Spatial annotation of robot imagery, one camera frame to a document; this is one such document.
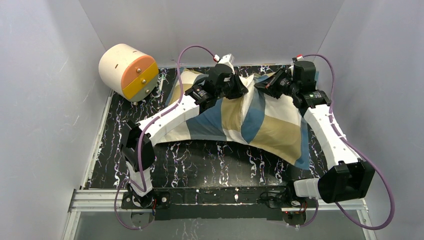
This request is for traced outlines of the blue beige white pillowcase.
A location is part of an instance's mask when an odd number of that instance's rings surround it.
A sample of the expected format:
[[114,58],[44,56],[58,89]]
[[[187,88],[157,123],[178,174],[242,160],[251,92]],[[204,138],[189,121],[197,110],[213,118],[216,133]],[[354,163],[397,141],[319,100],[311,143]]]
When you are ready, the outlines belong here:
[[291,97],[282,95],[276,99],[255,88],[256,83],[268,77],[269,73],[242,77],[247,94],[219,99],[215,106],[175,127],[159,143],[236,142],[272,153],[297,168],[309,169],[308,125]]

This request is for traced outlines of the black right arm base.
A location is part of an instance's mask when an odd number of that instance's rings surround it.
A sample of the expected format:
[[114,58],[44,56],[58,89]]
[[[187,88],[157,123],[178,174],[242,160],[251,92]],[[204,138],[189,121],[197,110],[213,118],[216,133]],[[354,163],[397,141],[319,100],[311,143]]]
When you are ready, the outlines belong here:
[[283,210],[283,221],[287,227],[299,229],[310,225],[318,215],[318,200],[316,198],[310,200],[314,200],[315,210],[309,220],[307,220],[306,213],[309,201],[306,197],[297,196],[291,186],[264,191],[259,195],[256,202],[264,204],[270,209],[293,208],[294,210]]

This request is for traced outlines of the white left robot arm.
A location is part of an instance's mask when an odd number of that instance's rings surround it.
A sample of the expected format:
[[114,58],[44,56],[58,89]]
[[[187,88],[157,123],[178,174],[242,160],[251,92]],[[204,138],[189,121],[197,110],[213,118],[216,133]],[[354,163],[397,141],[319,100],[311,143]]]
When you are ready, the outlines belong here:
[[181,96],[174,104],[139,123],[127,122],[119,150],[130,171],[127,181],[132,194],[143,198],[152,191],[150,166],[156,157],[154,146],[162,137],[213,108],[222,98],[237,99],[247,92],[233,65],[220,61],[209,70],[208,76],[187,90],[181,88]]

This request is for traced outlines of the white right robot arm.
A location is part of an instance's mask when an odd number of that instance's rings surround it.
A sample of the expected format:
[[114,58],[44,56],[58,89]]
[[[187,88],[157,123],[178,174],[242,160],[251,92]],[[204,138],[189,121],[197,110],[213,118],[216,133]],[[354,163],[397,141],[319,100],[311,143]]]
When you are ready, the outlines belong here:
[[316,67],[313,62],[299,60],[254,86],[275,99],[282,95],[292,98],[303,120],[313,130],[324,153],[328,171],[320,178],[305,178],[291,183],[296,198],[321,199],[335,203],[364,198],[375,174],[374,168],[343,142],[330,113],[331,100],[316,88]]

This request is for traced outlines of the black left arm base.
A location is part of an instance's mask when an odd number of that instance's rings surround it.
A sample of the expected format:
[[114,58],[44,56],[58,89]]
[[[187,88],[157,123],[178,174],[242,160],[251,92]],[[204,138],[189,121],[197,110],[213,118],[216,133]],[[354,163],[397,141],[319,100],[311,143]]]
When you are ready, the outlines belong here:
[[142,226],[142,216],[148,219],[148,224],[155,220],[157,210],[166,210],[170,207],[171,194],[168,191],[152,190],[145,196],[139,196],[128,186],[123,194],[121,209],[131,210],[131,221],[137,227]]

